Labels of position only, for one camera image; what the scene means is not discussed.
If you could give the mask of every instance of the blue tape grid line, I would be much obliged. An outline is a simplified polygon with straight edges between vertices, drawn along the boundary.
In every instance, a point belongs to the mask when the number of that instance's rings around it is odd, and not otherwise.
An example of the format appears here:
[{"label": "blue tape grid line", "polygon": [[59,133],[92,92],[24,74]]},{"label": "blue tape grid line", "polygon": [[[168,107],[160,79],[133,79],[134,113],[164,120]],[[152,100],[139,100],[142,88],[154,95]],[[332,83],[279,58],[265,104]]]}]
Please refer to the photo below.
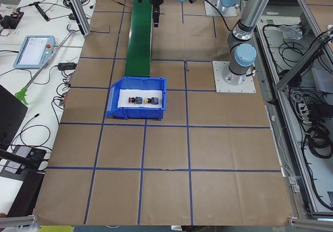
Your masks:
[{"label": "blue tape grid line", "polygon": [[141,173],[140,173],[139,206],[138,206],[138,214],[137,214],[137,224],[138,225],[140,225],[140,221],[141,221],[141,203],[142,203],[142,186],[143,186],[143,179],[144,179],[146,132],[147,132],[147,119],[145,120],[144,139],[143,139],[143,144],[142,144],[142,157],[141,157],[141,168],[140,168]]},{"label": "blue tape grid line", "polygon": [[188,156],[188,180],[189,180],[189,207],[191,225],[193,226],[193,199],[192,199],[192,176],[191,176],[191,155],[189,142],[189,122],[188,122],[188,101],[187,101],[187,63],[184,62],[184,80],[185,80],[185,109],[186,109],[186,136],[187,136],[187,156]]},{"label": "blue tape grid line", "polygon": [[[122,12],[120,26],[119,26],[119,32],[118,32],[117,45],[116,45],[116,50],[114,51],[114,57],[116,57],[116,55],[117,55],[118,44],[119,44],[119,36],[120,36],[121,27],[122,27],[122,23],[123,23],[123,19],[124,19],[124,12],[125,12],[125,6],[123,6],[123,12]],[[109,94],[110,94],[110,86],[111,86],[111,81],[112,81],[112,75],[113,75],[113,69],[114,69],[115,62],[116,61],[113,60],[112,70],[111,70],[111,76],[110,76],[110,81],[109,81],[109,89],[108,89],[107,99],[106,99],[106,103],[105,103],[104,113],[106,113],[106,110],[107,110],[107,107],[108,107],[108,98],[109,98]],[[99,153],[99,148],[100,148],[100,143],[101,143],[101,138],[102,138],[103,128],[104,128],[104,121],[105,121],[105,116],[103,117],[103,122],[101,124],[100,132],[99,132],[99,139],[98,139],[98,145],[97,145],[97,150],[96,150],[96,155],[95,155],[94,167],[97,166],[98,153]],[[96,172],[96,169],[93,169],[92,179],[91,179],[91,184],[90,184],[90,189],[89,189],[89,195],[88,195],[88,201],[87,201],[87,206],[86,206],[86,211],[85,211],[85,215],[84,215],[84,222],[83,222],[83,224],[87,223],[87,218],[88,218],[88,213],[89,213],[89,207],[90,207],[90,201],[91,201],[92,191],[93,191],[93,186],[94,186],[95,172]]]},{"label": "blue tape grid line", "polygon": [[234,169],[155,169],[155,168],[121,168],[121,167],[89,167],[89,166],[48,166],[53,170],[97,170],[97,171],[172,171],[172,172],[250,172],[281,173],[281,170],[234,170]]},{"label": "blue tape grid line", "polygon": [[[97,86],[71,86],[71,88],[78,89],[108,89],[108,87],[97,87]],[[185,92],[185,89],[167,89],[169,92]],[[188,92],[216,92],[215,90],[204,90],[204,89],[189,89]]]},{"label": "blue tape grid line", "polygon": [[124,124],[124,123],[79,123],[61,122],[64,125],[104,125],[104,126],[147,126],[147,127],[180,127],[180,128],[220,128],[220,129],[270,129],[269,126],[208,126],[208,125],[166,125],[166,124]]}]

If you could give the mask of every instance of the white paper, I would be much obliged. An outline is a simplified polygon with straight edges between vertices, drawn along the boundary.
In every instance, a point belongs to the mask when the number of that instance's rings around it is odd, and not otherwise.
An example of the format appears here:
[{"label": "white paper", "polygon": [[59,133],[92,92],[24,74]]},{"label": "white paper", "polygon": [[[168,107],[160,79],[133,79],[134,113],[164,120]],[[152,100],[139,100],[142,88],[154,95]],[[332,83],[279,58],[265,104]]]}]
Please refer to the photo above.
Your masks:
[{"label": "white paper", "polygon": [[312,74],[317,91],[333,93],[333,75],[326,70],[312,68]]},{"label": "white paper", "polygon": [[[129,98],[141,97],[142,105],[129,103]],[[158,98],[158,105],[145,104],[146,98]],[[163,91],[159,90],[136,90],[136,89],[120,89],[118,108],[119,107],[145,107],[145,108],[162,108]]]}]

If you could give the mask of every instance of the floor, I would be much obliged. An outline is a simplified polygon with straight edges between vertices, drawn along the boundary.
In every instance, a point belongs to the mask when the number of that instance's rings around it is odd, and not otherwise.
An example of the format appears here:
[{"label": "floor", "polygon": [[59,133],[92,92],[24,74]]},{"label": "floor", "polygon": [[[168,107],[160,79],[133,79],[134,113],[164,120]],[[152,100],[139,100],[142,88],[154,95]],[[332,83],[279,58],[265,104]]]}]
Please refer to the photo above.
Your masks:
[{"label": "floor", "polygon": [[[20,0],[4,0],[5,4],[18,4]],[[106,231],[111,228],[105,226],[77,226],[75,231]],[[169,226],[149,226],[149,227],[136,227],[136,226],[121,226],[113,229],[117,231],[170,231]],[[212,227],[204,231],[293,231],[291,227]]]}]

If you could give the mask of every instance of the small electronic component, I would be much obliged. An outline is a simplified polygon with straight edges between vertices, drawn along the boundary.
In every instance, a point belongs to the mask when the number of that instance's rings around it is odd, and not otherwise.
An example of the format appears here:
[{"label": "small electronic component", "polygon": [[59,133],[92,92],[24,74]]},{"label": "small electronic component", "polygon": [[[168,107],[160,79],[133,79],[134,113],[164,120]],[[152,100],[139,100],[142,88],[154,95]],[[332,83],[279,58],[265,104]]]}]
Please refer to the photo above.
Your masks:
[{"label": "small electronic component", "polygon": [[158,105],[158,98],[156,98],[156,97],[146,98],[145,103],[152,104],[152,105]]},{"label": "small electronic component", "polygon": [[135,97],[135,98],[129,97],[129,103],[134,103],[136,105],[141,105],[142,104],[142,97]]}]

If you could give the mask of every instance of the conveyor belt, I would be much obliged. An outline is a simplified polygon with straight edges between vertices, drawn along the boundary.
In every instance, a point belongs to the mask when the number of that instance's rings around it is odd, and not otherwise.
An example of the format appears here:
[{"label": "conveyor belt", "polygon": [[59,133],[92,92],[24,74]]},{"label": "conveyor belt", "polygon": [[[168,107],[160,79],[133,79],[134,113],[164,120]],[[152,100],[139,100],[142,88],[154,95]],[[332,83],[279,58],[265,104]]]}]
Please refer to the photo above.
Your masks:
[{"label": "conveyor belt", "polygon": [[125,76],[150,76],[151,4],[133,0]]}]

